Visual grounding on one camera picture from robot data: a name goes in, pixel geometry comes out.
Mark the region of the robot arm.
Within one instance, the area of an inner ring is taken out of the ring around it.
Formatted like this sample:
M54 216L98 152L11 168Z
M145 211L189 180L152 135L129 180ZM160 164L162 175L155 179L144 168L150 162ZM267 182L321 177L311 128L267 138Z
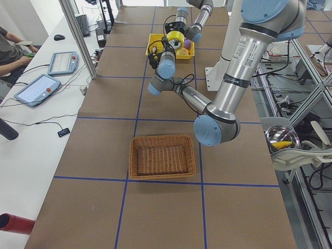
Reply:
M210 100L190 86L184 78L176 78L175 55L184 40L200 40L202 28L213 11L212 1L191 1L200 10L193 26L186 25L186 8L179 8L175 27L163 39L164 49L149 82L148 91L159 95L176 92L189 106L200 112L193 129L196 139L205 146L216 146L235 139L240 132L236 109L254 77L257 65L272 42L300 37L305 28L306 1L235 1L229 28L238 26L237 42L229 65L220 82L217 95Z
M199 9L199 13L195 20L192 19L191 26L188 26L186 24L188 10L185 7L180 7L177 10L174 30L183 34L186 39L189 39L194 43L198 43L202 38L203 27L213 12L213 7L214 7L213 1L204 0L204 1L186 1L186 2L191 6L194 6L197 9Z

